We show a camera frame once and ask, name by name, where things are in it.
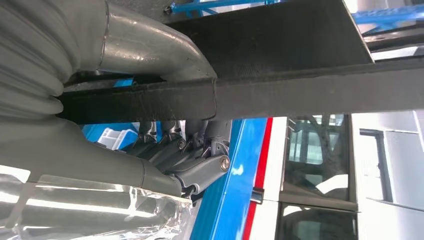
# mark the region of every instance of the blue frame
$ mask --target blue frame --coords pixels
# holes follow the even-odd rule
[[[199,16],[203,16],[203,11],[209,14],[217,14],[210,8],[233,6],[240,4],[264,3],[275,4],[284,2],[283,0],[214,0],[204,1],[194,0],[191,3],[175,4],[169,7],[172,13],[185,12],[189,18],[192,18],[190,11],[197,11]],[[424,20],[424,4],[414,6],[404,6],[397,8],[377,9],[370,11],[359,11],[352,14],[356,24],[375,24],[376,28],[372,32],[385,31],[395,29],[397,23],[413,20]]]
[[[242,238],[266,125],[266,118],[233,121],[230,169],[206,189],[190,239]]]

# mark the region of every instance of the red stripe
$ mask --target red stripe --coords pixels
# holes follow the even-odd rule
[[[265,133],[263,135],[262,148],[260,150],[259,162],[257,164],[256,178],[254,186],[256,188],[264,187],[265,170],[268,160],[268,149],[270,148],[271,128],[273,119],[268,118],[266,121]],[[249,240],[252,231],[253,218],[255,217],[256,203],[250,203],[249,211],[247,212],[246,223],[244,225],[243,240]]]

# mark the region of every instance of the clear plastic sheet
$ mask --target clear plastic sheet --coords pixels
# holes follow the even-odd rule
[[[192,214],[185,198],[49,175],[32,183],[28,175],[0,166],[0,240],[172,240]]]

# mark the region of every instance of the window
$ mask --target window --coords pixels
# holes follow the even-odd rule
[[[353,212],[281,203],[276,240],[355,240]]]
[[[349,200],[349,124],[340,114],[291,117],[283,191]]]
[[[382,131],[360,130],[360,155],[364,164],[365,194],[368,198],[393,202]]]

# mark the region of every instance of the metal pipe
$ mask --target metal pipe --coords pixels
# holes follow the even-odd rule
[[[86,141],[54,97],[79,70],[216,76],[188,37],[104,0],[1,1],[0,28],[0,165],[181,195],[148,161]]]
[[[157,21],[108,5],[104,52],[99,69],[159,75],[166,81],[216,78],[197,46]]]

